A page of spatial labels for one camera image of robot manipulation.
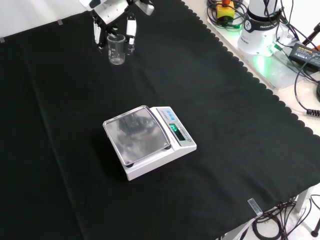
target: metal clip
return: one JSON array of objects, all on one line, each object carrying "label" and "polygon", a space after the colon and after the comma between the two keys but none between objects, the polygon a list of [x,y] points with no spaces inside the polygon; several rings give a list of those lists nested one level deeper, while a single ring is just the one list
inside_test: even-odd
[{"label": "metal clip", "polygon": [[255,212],[257,217],[259,217],[263,214],[261,208],[258,206],[258,204],[256,203],[256,201],[253,198],[249,199],[248,203],[250,204],[251,208],[253,209],[253,211]]}]

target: digital scale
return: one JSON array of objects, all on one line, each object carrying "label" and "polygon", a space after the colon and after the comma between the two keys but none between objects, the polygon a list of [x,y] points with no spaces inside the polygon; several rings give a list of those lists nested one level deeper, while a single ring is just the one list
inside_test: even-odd
[{"label": "digital scale", "polygon": [[197,149],[174,111],[143,105],[103,123],[128,180]]}]

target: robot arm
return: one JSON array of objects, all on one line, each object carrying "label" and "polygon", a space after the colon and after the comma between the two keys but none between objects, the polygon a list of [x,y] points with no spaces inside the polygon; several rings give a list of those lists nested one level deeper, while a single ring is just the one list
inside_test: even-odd
[{"label": "robot arm", "polygon": [[97,46],[102,49],[107,45],[107,35],[117,34],[116,23],[122,18],[127,19],[126,42],[128,54],[135,49],[137,22],[130,7],[136,4],[145,14],[151,15],[155,9],[149,0],[79,0],[91,12],[94,19],[94,39]]}]

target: scalloped edge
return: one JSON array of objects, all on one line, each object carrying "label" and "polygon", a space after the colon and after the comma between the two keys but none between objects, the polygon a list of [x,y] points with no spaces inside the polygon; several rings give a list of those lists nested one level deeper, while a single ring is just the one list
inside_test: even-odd
[{"label": "scalloped edge", "polygon": [[284,110],[285,112],[289,112],[289,114],[291,115],[291,118],[293,118],[295,121],[298,121],[298,123],[299,123],[300,125],[302,125],[302,127],[303,127],[308,133],[311,133],[311,134],[312,134],[313,136],[315,136],[318,140],[320,140],[320,136],[317,135],[317,134],[314,134],[314,131],[313,131],[310,127],[307,127],[306,124],[305,124],[305,122],[302,121],[302,120],[300,120],[300,119],[299,119],[299,116],[298,116],[297,114],[293,113],[293,112],[292,112],[292,109],[291,109],[289,106],[287,106],[284,101],[281,101],[280,98],[279,98],[276,94],[274,94],[274,92],[273,92],[271,89],[267,88],[267,85],[264,84],[262,80],[260,81],[259,78],[254,77],[254,74],[253,74],[252,72],[250,72],[247,67],[245,67],[245,63],[244,63],[243,61],[240,61],[240,59],[239,59],[237,56],[235,56],[231,51],[228,50],[228,48],[224,45],[224,43],[220,40],[220,38],[217,37],[217,36],[211,31],[211,29],[208,28],[208,26],[207,26],[202,20],[200,20],[200,17],[197,15],[196,12],[194,12],[183,0],[178,0],[178,1],[186,8],[187,12],[189,12],[189,14],[191,14],[191,15],[196,19],[197,22],[199,22],[199,24],[200,24],[203,28],[205,28],[206,30],[209,31],[209,33],[210,33],[210,35],[213,37],[213,39],[214,39],[215,41],[217,41],[219,45],[221,45],[221,47],[226,51],[226,53],[229,54],[229,55],[231,55],[232,58],[236,60],[237,64],[240,64],[240,66],[245,70],[245,72],[248,74],[248,76],[250,76],[250,78],[249,78],[250,81],[253,80],[254,82],[258,83],[258,85],[260,86],[260,88],[263,87],[263,88],[266,90],[267,94],[271,95],[272,98],[276,99],[277,102],[280,103],[281,107],[283,108],[283,110]]}]

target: green digital display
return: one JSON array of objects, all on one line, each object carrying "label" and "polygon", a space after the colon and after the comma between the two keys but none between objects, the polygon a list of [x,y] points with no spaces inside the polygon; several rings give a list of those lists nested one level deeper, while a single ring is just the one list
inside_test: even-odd
[{"label": "green digital display", "polygon": [[175,125],[174,123],[169,123],[169,126],[180,141],[186,140],[184,136],[181,134],[180,130],[177,128],[177,125]]}]

